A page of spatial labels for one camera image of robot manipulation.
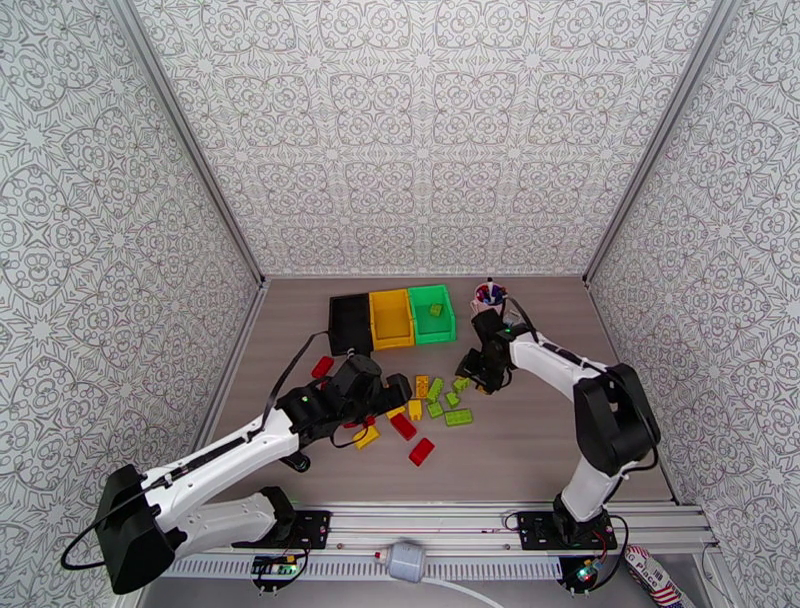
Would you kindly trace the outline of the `yellow plastic bin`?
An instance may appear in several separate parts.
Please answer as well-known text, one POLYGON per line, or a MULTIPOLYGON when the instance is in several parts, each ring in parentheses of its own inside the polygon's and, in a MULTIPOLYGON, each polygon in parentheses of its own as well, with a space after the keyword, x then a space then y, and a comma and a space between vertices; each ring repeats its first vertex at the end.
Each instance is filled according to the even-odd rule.
POLYGON ((368 293, 370 330, 376 351, 415 345, 415 330, 408 290, 368 293))

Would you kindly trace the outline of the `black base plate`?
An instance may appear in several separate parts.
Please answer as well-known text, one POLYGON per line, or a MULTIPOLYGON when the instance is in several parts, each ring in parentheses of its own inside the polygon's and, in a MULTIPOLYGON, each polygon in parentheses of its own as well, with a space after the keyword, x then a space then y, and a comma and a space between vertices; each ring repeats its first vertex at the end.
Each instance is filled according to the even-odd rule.
POLYGON ((517 514, 521 548, 529 551, 602 551, 618 548, 607 511, 585 521, 566 514, 529 511, 517 514))
POLYGON ((327 544, 332 513, 327 510, 299 510, 283 517, 262 538, 233 543, 234 548, 274 550, 317 550, 327 544))

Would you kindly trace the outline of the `pink cup with pens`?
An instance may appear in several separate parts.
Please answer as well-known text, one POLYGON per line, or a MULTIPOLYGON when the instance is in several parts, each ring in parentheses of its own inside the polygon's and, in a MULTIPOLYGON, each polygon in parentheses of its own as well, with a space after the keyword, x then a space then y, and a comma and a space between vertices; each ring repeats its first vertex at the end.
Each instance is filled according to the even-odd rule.
POLYGON ((503 317, 507 298, 507 290, 504 286, 493 280, 494 291, 493 297, 490 298, 486 290, 486 280, 480 283, 474 290, 473 299, 470 302, 473 315, 477 315, 485 311, 494 311, 499 317, 503 317))

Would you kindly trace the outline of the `white power adapter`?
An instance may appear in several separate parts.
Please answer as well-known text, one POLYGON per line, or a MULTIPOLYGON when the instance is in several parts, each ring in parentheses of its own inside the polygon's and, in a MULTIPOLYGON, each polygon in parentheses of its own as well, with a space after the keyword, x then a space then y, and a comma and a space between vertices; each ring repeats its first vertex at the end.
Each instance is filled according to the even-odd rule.
POLYGON ((394 543, 387 552, 387 574, 400 581, 420 583, 424 578, 426 550, 423 546, 402 541, 394 543))

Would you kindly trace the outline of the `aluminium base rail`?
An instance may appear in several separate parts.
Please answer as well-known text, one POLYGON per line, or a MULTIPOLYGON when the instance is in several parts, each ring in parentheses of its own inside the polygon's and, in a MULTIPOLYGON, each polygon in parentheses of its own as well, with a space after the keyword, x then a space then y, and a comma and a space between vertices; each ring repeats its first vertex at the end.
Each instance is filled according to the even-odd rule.
MULTIPOLYGON (((372 553, 396 541, 412 541, 442 555, 519 553, 517 514, 550 511, 535 503, 333 503, 296 504, 299 510, 332 513, 327 544, 313 551, 372 553)), ((610 516, 618 548, 624 541, 657 552, 689 553, 715 543, 703 511, 697 506, 671 502, 612 502, 610 516)), ((181 516, 163 527, 177 544, 176 559, 205 551, 264 550, 234 548, 233 543, 256 541, 277 523, 269 502, 255 496, 212 503, 181 516)))

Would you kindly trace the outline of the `black plastic bin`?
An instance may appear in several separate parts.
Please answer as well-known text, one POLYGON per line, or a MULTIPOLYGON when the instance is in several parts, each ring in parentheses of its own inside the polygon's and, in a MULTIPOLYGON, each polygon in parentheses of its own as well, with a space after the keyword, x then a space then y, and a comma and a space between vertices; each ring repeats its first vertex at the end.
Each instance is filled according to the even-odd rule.
POLYGON ((350 350, 361 355, 373 352, 367 293, 329 298, 328 340, 333 356, 345 355, 350 350))

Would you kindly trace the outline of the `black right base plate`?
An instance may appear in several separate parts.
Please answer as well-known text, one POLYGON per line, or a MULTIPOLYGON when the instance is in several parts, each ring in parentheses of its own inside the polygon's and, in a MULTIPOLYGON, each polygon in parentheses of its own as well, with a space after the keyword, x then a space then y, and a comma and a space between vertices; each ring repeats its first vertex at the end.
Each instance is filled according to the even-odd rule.
POLYGON ((602 551, 618 548, 607 511, 585 521, 566 514, 529 511, 517 514, 521 548, 529 551, 602 551))

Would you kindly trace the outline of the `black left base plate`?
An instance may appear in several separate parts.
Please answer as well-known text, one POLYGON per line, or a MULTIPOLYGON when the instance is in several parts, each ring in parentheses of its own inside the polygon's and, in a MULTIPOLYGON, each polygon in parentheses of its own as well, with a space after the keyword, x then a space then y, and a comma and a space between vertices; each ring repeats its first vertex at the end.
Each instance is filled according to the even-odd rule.
POLYGON ((274 550, 317 550, 327 544, 332 513, 327 510, 299 510, 283 517, 262 538, 233 543, 234 548, 274 550))

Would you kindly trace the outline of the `aluminium frame post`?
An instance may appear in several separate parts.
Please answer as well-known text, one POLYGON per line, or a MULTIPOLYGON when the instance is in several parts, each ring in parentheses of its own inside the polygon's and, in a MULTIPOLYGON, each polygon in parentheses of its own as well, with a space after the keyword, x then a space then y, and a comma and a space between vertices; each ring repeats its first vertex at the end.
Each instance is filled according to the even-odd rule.
POLYGON ((199 180, 204 194, 212 202, 217 215, 225 225, 240 257, 255 283, 260 286, 265 276, 257 257, 250 247, 233 211, 221 189, 200 142, 188 120, 178 95, 164 69, 157 52, 147 35, 133 0, 108 0, 109 8, 121 28, 133 58, 142 69, 144 78, 172 129, 176 141, 186 154, 188 162, 199 180))
POLYGON ((644 152, 631 173, 623 195, 611 215, 598 246, 582 275, 582 283, 589 289, 594 277, 608 254, 616 235, 646 185, 665 146, 673 137, 686 108, 704 82, 704 73, 713 61, 737 15, 743 0, 714 0, 705 24, 677 80, 671 96, 656 124, 644 152))

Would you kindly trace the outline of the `green plastic bin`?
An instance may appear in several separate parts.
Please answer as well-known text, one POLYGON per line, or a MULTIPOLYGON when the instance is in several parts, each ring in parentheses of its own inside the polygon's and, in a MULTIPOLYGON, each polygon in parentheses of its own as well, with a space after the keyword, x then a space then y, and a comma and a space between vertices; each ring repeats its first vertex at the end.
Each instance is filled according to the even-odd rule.
POLYGON ((417 345, 456 341, 456 315, 445 285, 409 287, 408 295, 417 345), (429 307, 432 304, 443 306, 440 316, 434 317, 429 313, 429 307))

